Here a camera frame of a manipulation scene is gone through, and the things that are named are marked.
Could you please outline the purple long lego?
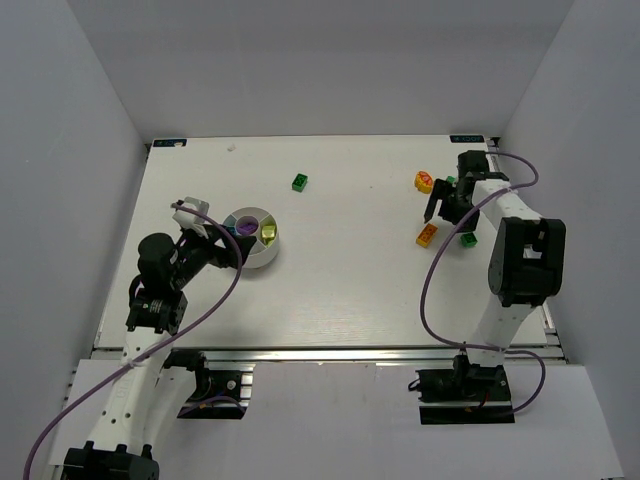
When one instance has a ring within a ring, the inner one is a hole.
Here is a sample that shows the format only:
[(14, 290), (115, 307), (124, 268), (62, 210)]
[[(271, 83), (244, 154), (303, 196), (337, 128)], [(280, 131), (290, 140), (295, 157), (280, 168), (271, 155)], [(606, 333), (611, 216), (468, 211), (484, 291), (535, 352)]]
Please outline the purple long lego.
[(259, 228), (259, 221), (252, 216), (244, 216), (239, 218), (235, 224), (235, 230), (238, 235), (252, 236)]

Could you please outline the orange yellow round lego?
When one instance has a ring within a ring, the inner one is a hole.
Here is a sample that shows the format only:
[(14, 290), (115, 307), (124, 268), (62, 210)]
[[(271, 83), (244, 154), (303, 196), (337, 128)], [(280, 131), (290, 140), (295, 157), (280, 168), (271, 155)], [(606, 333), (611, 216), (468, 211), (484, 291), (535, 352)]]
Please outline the orange yellow round lego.
[(414, 178), (415, 188), (424, 194), (430, 194), (433, 190), (434, 180), (426, 171), (418, 171)]

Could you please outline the lime lego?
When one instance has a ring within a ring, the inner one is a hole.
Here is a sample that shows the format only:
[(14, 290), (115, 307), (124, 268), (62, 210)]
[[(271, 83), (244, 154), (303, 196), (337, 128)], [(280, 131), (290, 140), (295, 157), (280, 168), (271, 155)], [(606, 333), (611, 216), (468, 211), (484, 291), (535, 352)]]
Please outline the lime lego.
[(277, 226), (274, 224), (264, 225), (261, 228), (261, 241), (269, 247), (277, 238)]

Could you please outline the orange long lego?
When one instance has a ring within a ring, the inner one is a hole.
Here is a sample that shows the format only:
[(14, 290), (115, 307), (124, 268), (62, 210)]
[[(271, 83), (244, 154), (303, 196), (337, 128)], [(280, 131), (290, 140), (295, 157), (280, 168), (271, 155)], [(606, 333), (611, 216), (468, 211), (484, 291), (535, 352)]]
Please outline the orange long lego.
[(427, 223), (416, 237), (416, 244), (423, 248), (428, 248), (437, 232), (437, 226), (431, 223)]

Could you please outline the small green lego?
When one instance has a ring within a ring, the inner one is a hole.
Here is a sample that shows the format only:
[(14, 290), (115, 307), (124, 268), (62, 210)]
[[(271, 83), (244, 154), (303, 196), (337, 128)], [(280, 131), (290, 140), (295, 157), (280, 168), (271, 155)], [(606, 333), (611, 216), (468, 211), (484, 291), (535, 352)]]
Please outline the small green lego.
[(478, 240), (473, 232), (468, 232), (460, 236), (460, 243), (464, 248), (473, 248), (477, 245)]

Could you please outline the dark green lego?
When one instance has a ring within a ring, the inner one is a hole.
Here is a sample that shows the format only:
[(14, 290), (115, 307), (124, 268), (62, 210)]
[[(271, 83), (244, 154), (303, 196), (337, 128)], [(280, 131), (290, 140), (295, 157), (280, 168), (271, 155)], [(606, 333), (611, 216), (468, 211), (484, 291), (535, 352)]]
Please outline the dark green lego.
[(303, 192), (308, 183), (308, 176), (298, 173), (291, 183), (291, 188), (296, 192)]

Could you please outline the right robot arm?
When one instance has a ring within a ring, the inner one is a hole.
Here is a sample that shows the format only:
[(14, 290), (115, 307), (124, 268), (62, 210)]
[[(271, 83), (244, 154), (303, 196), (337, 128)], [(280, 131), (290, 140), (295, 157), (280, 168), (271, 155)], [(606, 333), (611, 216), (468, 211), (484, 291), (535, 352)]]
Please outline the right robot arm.
[(438, 336), (438, 342), (458, 349), (456, 367), (464, 379), (488, 381), (497, 376), (523, 321), (562, 285), (566, 225), (546, 218), (520, 197), (536, 185), (538, 170), (529, 181), (513, 184), (489, 166), (489, 154), (468, 150), (458, 157), (455, 182), (438, 179), (424, 219), (433, 216), (453, 229), (437, 250), (427, 271), (434, 276), (439, 261), (457, 235), (474, 232), (480, 218), (496, 230), (488, 264), (489, 301), (473, 335), (464, 342)]

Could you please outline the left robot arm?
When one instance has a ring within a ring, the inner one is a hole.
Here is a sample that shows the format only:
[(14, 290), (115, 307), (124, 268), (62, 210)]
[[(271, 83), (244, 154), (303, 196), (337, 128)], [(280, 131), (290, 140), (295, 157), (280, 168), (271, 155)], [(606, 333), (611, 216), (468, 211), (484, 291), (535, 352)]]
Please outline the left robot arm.
[(65, 479), (156, 479), (160, 444), (183, 404), (209, 385), (200, 352), (175, 351), (187, 308), (186, 285), (207, 265), (240, 270), (256, 240), (228, 227), (181, 226), (173, 239), (146, 236), (129, 289), (121, 365), (84, 446), (67, 451)]

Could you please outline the white round divided container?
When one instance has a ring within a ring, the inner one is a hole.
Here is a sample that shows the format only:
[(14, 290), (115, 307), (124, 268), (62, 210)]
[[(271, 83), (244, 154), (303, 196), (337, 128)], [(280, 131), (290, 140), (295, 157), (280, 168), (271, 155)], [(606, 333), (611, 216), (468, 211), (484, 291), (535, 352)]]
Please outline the white round divided container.
[(248, 269), (269, 265), (279, 252), (279, 229), (275, 217), (258, 207), (244, 207), (230, 213), (223, 225), (241, 239), (254, 242), (244, 264)]

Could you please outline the right blue label sticker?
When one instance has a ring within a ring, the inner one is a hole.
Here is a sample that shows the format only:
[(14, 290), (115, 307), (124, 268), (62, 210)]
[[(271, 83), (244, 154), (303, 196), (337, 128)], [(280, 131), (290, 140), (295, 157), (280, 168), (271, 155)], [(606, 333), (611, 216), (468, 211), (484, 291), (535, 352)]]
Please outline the right blue label sticker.
[(485, 143), (483, 135), (452, 134), (449, 136), (449, 140), (452, 143)]

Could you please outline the blue label sticker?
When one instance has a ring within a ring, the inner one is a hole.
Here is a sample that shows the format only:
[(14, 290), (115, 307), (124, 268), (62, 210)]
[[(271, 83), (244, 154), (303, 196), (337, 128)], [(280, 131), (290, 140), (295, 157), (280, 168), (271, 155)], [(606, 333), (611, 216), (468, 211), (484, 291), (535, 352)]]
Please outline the blue label sticker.
[(187, 144), (186, 138), (174, 139), (155, 139), (152, 143), (153, 148), (181, 148)]
[(449, 140), (452, 143), (485, 143), (483, 135), (452, 134), (449, 136)]

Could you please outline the left blue label sticker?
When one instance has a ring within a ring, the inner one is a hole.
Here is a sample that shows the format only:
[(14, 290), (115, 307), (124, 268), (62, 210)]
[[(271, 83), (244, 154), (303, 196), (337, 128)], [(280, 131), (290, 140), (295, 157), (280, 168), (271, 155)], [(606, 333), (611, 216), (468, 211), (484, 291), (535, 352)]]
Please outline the left blue label sticker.
[(153, 148), (181, 148), (187, 144), (186, 138), (174, 139), (155, 139), (152, 143)]

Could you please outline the aluminium table rail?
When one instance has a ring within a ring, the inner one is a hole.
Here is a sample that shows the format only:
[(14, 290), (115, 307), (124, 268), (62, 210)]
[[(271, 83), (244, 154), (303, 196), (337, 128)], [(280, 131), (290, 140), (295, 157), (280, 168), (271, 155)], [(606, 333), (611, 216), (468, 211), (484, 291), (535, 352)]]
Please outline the aluminium table rail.
[[(563, 350), (557, 345), (523, 347), (545, 361), (566, 361)], [(451, 348), (387, 348), (387, 349), (202, 349), (212, 362), (426, 362), (453, 359), (457, 350)], [(96, 349), (92, 360), (119, 360), (121, 349)]]

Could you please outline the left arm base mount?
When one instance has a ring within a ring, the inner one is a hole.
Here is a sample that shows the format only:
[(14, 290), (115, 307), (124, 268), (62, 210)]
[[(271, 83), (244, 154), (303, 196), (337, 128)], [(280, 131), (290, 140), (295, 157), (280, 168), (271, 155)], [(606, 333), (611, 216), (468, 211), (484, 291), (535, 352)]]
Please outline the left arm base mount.
[(241, 420), (246, 413), (242, 404), (240, 370), (213, 369), (204, 352), (173, 350), (163, 368), (183, 368), (195, 380), (195, 389), (178, 413), (179, 419)]

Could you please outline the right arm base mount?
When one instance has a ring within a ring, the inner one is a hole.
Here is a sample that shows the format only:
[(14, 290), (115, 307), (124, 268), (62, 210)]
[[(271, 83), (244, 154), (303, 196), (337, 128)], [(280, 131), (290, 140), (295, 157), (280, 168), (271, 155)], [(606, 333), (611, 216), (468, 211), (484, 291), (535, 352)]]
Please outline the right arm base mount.
[(418, 394), (423, 426), (513, 424), (515, 414), (506, 372), (463, 374), (449, 369), (425, 369), (407, 389)]

